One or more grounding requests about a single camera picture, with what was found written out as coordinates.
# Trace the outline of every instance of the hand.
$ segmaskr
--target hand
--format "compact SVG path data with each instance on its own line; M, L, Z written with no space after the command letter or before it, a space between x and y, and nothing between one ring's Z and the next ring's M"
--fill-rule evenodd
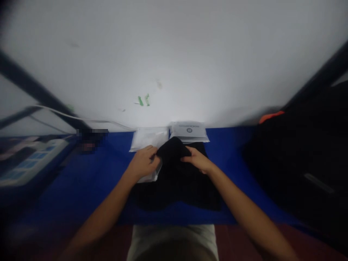
M212 163L206 156L204 156L202 153L200 153L195 148L191 148L186 146L186 148L191 152L190 157L182 157L182 162L189 162L195 167L197 167L200 172L203 174L208 174L213 168L215 167L215 164Z
M155 154L157 148L149 145L141 150L138 150L132 161L129 163L124 175L131 177L135 182L139 179L151 174L160 163L159 157Z

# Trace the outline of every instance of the left hand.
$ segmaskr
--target left hand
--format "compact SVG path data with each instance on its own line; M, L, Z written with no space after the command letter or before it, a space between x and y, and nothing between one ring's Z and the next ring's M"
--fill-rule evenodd
M149 145L138 150L132 161L129 163L124 175L130 177L135 182L139 179L151 174L160 163L160 159L156 156L157 148Z

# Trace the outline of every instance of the black bag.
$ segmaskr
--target black bag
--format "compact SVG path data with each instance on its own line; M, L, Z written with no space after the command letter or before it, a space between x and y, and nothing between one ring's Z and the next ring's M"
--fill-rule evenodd
M348 249L348 81L256 128L243 157L283 209Z

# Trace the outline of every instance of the table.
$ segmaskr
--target table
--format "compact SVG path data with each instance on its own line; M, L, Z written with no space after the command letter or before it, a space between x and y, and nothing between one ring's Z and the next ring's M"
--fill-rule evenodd
M265 194L244 163L240 148L252 136L253 127L207 129L208 157L220 167L265 213L277 223L297 225ZM44 231L46 236L80 226L119 181L133 157L128 152L133 133L109 133L93 154L75 155L35 204L14 223ZM128 200L118 224L235 224L225 203L210 211L176 202L164 210L146 212Z

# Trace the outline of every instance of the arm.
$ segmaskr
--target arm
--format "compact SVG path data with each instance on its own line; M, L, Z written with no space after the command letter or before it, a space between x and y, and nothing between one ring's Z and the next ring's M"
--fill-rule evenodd
M157 148L149 145L134 155L118 184L78 230L61 260L74 260L111 229L120 216L132 187L140 178L157 168L160 159L154 157L156 152Z
M298 260L294 250L269 219L215 164L194 148L187 147L191 157L183 157L207 174L228 208L249 237L277 260Z

